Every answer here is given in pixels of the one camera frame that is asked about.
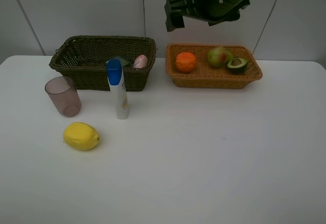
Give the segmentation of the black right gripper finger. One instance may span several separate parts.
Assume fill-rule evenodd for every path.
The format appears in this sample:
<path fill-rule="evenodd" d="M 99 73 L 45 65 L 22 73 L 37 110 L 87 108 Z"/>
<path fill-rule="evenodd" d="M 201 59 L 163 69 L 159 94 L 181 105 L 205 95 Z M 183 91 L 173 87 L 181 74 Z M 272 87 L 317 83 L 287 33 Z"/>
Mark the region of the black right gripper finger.
<path fill-rule="evenodd" d="M 226 17 L 226 18 L 220 18 L 220 19 L 214 19 L 208 21 L 209 26 L 214 26 L 223 22 L 232 22 L 232 21 L 237 21 L 239 20 L 239 17 Z"/>
<path fill-rule="evenodd" d="M 166 19 L 167 32 L 172 32 L 175 29 L 181 29 L 184 27 L 185 27 L 185 25 L 184 25 L 183 16 L 167 15 L 167 19 Z"/>

